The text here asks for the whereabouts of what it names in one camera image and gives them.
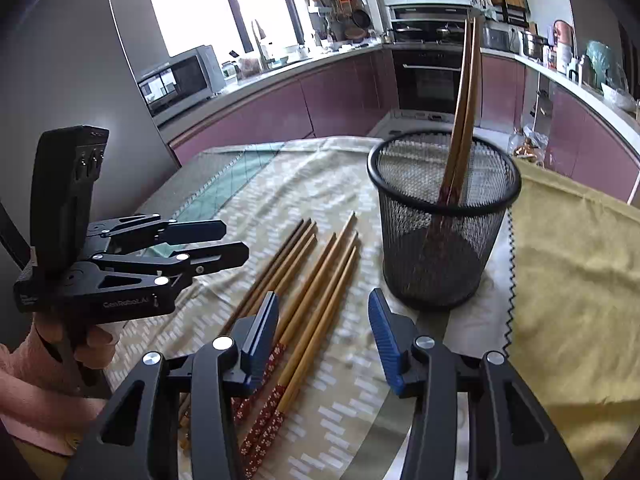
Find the pink sleeve forearm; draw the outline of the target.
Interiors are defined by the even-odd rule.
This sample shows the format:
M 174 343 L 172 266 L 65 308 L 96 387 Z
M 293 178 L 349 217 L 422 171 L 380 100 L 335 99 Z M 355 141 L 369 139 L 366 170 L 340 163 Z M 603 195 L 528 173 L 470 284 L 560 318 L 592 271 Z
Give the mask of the pink sleeve forearm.
M 71 456 L 105 404 L 73 393 L 39 338 L 29 336 L 13 352 L 1 348 L 1 421 L 17 440 Z

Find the person's left hand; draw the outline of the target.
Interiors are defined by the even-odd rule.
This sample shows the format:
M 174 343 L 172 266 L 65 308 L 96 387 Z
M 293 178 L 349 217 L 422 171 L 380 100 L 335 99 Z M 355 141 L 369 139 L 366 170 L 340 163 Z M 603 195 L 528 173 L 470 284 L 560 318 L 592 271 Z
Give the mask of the person's left hand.
M 103 370 L 111 363 L 118 337 L 100 326 L 71 326 L 54 313 L 34 315 L 36 334 L 50 357 L 62 366 L 74 391 L 104 390 Z

